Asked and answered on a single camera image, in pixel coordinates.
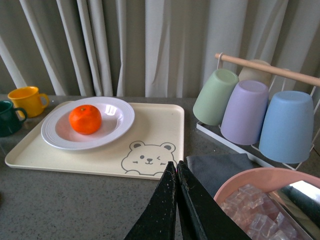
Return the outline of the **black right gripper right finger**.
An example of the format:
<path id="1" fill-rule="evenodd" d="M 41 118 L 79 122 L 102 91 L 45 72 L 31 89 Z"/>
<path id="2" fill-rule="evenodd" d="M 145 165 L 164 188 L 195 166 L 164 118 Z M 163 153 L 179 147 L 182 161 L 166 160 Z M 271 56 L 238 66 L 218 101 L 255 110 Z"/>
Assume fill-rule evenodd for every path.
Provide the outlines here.
<path id="1" fill-rule="evenodd" d="M 248 240 L 249 236 L 229 217 L 188 166 L 177 165 L 178 210 L 184 240 Z"/>

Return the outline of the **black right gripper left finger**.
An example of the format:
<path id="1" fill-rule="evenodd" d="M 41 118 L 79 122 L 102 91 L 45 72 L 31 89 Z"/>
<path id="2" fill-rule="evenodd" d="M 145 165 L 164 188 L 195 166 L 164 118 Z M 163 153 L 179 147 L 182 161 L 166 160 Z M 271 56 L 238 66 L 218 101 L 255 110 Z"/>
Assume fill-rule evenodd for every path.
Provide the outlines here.
<path id="1" fill-rule="evenodd" d="M 176 229 L 178 180 L 169 161 L 144 212 L 126 235 L 126 240 L 173 240 Z"/>

